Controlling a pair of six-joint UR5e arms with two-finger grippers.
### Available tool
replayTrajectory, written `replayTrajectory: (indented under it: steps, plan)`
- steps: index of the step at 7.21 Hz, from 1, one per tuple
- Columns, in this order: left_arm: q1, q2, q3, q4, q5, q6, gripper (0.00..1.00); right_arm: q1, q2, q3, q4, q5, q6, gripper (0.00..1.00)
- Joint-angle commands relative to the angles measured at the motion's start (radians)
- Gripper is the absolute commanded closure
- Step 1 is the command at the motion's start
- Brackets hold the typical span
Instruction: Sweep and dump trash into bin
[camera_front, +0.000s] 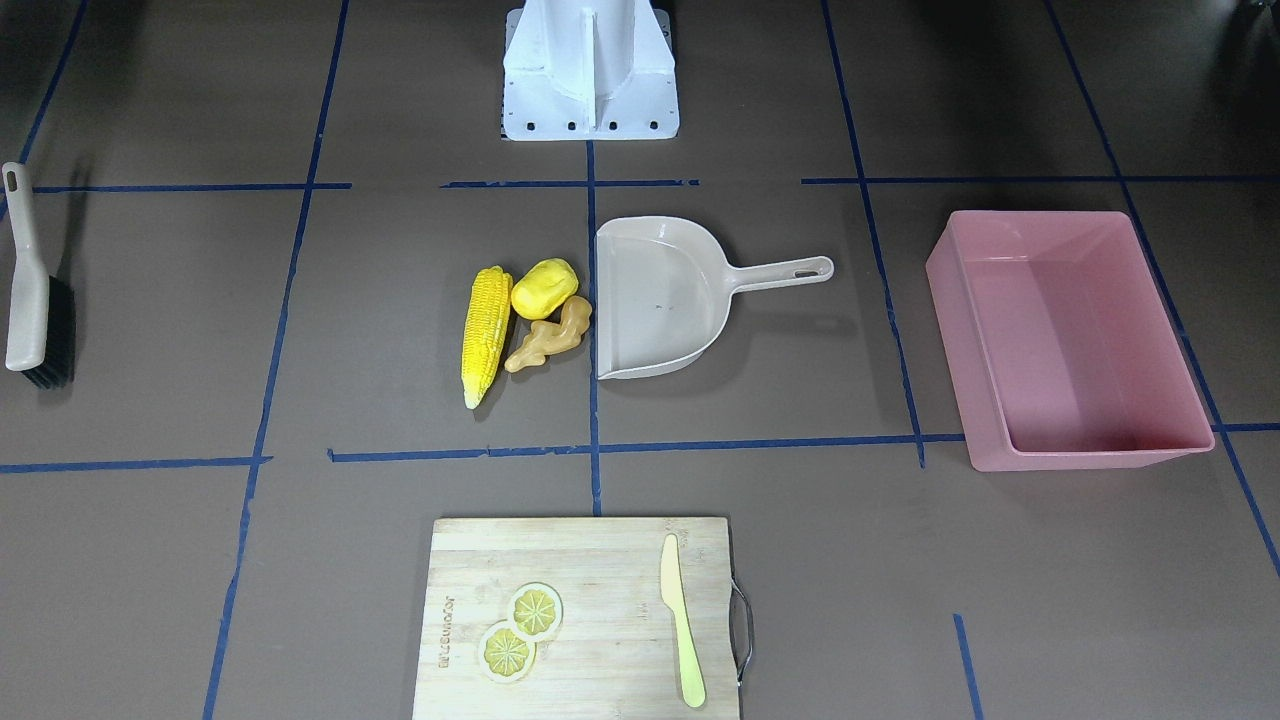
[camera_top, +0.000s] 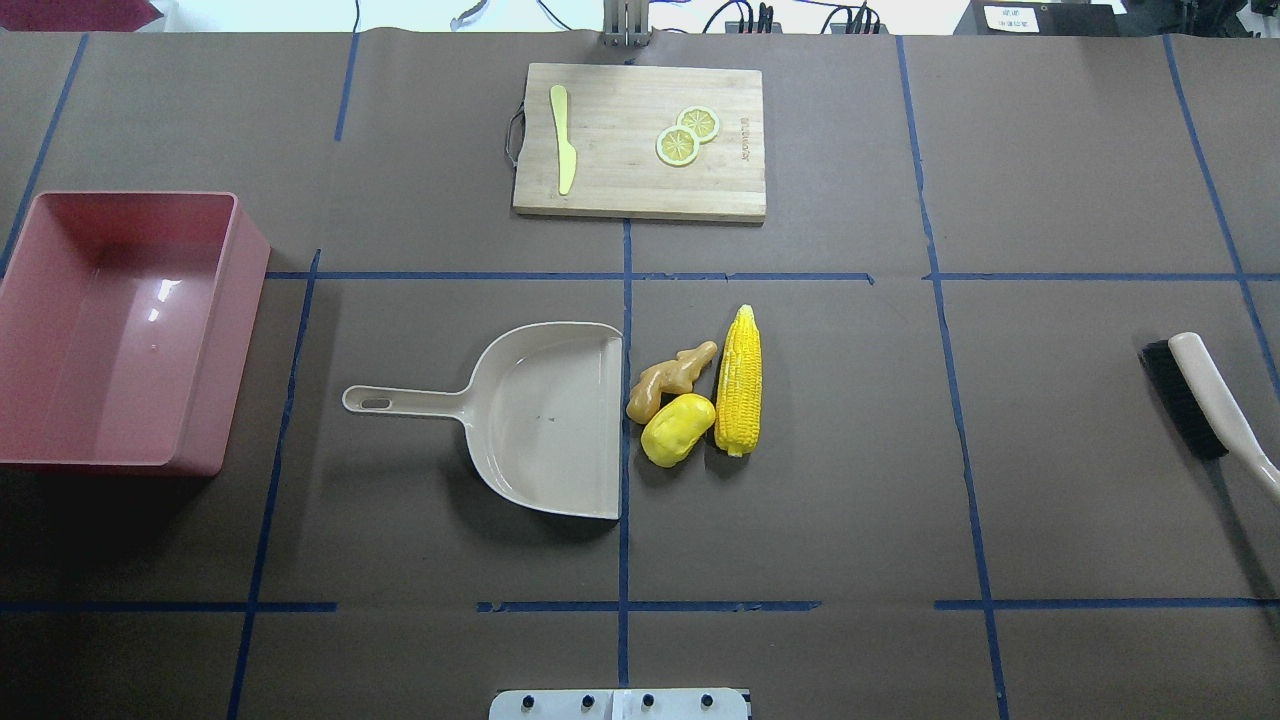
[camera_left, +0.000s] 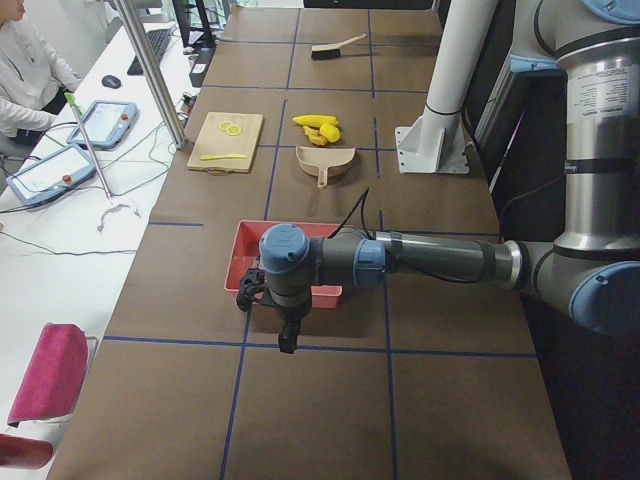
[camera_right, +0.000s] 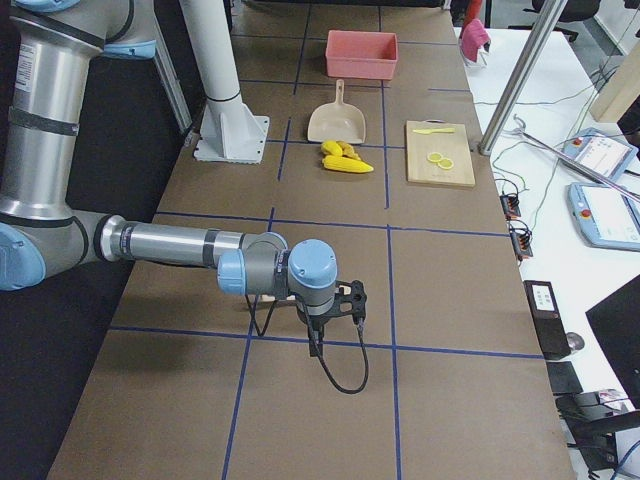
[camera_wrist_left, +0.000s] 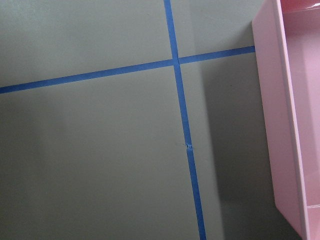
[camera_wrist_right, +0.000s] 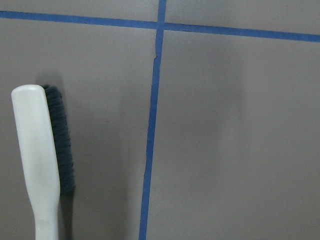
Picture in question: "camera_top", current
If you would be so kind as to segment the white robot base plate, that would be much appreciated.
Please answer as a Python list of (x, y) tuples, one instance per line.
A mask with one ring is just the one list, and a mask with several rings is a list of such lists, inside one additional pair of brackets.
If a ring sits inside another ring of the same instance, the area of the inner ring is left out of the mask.
[(746, 691), (728, 687), (502, 691), (489, 719), (751, 719)]

